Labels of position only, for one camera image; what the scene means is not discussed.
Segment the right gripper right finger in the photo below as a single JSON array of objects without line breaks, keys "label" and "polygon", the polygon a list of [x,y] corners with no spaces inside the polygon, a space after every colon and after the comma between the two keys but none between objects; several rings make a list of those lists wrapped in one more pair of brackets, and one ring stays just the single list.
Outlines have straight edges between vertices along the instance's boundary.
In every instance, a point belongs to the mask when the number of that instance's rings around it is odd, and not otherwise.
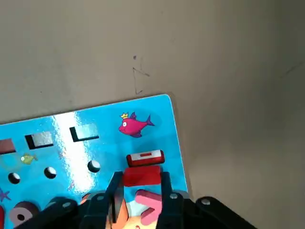
[{"label": "right gripper right finger", "polygon": [[161,173],[162,211],[158,229],[255,229],[218,199],[205,196],[193,202],[172,190],[169,172]]}]

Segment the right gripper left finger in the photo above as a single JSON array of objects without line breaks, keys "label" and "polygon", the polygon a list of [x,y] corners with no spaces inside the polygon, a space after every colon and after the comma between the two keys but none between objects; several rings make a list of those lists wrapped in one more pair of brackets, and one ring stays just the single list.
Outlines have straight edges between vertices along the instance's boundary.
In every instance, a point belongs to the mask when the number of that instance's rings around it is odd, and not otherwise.
[{"label": "right gripper left finger", "polygon": [[124,196],[123,172],[114,172],[105,192],[92,193],[83,203],[53,198],[47,207],[18,229],[109,229],[118,220]]}]

